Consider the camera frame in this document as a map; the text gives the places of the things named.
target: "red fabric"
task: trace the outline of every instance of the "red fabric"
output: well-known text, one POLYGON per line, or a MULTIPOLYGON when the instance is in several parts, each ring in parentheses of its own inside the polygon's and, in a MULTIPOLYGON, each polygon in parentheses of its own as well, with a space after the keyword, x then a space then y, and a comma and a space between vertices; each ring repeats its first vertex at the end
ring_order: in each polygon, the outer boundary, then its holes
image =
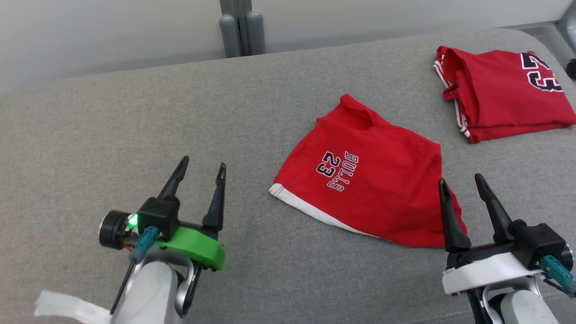
POLYGON ((298 143, 274 182, 363 233, 406 246, 443 247, 441 178, 439 144, 390 124, 345 94, 334 110, 317 119, 317 126, 298 143), (327 152, 334 158, 324 162, 327 152), (327 176, 331 162, 338 159, 333 174, 327 176), (339 174, 344 180, 335 180, 339 174))
POLYGON ((576 123, 553 72, 534 52, 474 55, 441 46, 436 60, 451 85, 444 96, 458 100, 472 143, 576 123))

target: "white stripe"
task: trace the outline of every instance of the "white stripe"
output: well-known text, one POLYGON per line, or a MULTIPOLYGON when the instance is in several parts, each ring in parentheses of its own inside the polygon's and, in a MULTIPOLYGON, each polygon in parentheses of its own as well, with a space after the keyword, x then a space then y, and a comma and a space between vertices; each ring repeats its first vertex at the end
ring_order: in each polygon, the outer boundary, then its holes
MULTIPOLYGON (((436 70, 436 73, 438 73, 438 76, 440 77, 440 80, 442 80, 442 82, 444 83, 445 87, 449 87, 451 86, 451 84, 449 82, 446 81, 446 79, 444 79, 444 70, 442 69, 442 63, 440 63, 439 61, 434 62, 434 70, 436 70)), ((458 124, 458 127, 460 127, 460 131, 462 133, 464 133, 464 135, 466 137, 470 137, 470 132, 468 131, 468 129, 466 128, 466 126, 468 126, 468 124, 466 123, 466 117, 464 116, 464 114, 462 114, 460 112, 460 108, 458 107, 458 100, 457 99, 453 99, 454 100, 454 108, 456 110, 456 123, 458 124)))
POLYGON ((320 210, 320 209, 312 206, 311 204, 305 202, 304 200, 298 198, 298 196, 289 192, 288 189, 284 188, 284 186, 279 184, 279 183, 274 183, 272 185, 272 187, 270 187, 268 192, 270 194, 272 194, 273 196, 275 196, 276 198, 280 199, 281 201, 283 201, 283 202, 287 203, 288 205, 304 212, 308 216, 312 216, 313 218, 321 221, 322 223, 326 223, 328 225, 340 227, 340 228, 346 229, 346 230, 353 232, 353 233, 373 236, 375 238, 377 237, 377 236, 374 236, 374 235, 371 235, 368 233, 361 232, 355 228, 352 228, 352 227, 344 224, 343 222, 335 219, 334 217, 324 213, 322 210, 320 210))

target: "white tape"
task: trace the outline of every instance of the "white tape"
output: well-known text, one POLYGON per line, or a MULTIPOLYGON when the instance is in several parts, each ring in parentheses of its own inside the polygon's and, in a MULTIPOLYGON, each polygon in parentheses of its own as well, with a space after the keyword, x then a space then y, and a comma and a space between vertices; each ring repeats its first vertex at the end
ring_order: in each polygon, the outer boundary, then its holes
POLYGON ((34 316, 62 316, 83 324, 109 324, 109 310, 64 293, 42 291, 36 301, 34 316))

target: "white wall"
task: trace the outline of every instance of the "white wall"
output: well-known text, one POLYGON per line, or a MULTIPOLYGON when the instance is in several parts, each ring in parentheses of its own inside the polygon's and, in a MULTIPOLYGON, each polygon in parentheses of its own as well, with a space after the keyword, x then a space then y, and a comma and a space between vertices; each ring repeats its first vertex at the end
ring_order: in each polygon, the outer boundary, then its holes
POLYGON ((0 92, 223 58, 216 0, 1 0, 0 92))
POLYGON ((252 0, 266 51, 554 21, 572 0, 252 0))
MULTIPOLYGON (((268 52, 552 21, 571 0, 252 0, 268 52)), ((224 57, 217 0, 0 0, 0 92, 224 57)))

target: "couch cushion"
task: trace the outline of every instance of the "couch cushion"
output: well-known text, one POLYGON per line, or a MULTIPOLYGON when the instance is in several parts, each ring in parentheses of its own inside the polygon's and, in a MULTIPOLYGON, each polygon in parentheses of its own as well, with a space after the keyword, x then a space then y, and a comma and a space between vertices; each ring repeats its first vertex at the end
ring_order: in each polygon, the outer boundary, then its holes
MULTIPOLYGON (((158 194, 183 155, 186 221, 201 221, 228 164, 225 268, 202 276, 190 322, 472 322, 467 298, 442 290, 443 250, 330 227, 267 192, 316 117, 347 92, 441 144, 473 244, 492 235, 476 172, 512 218, 546 222, 576 244, 575 131, 467 143, 432 68, 440 45, 535 51, 576 103, 550 52, 505 29, 98 74, 0 96, 0 322, 32 322, 42 289, 110 307, 128 258, 98 244, 98 225, 158 194)), ((571 321, 569 299, 542 291, 560 322, 571 321)))

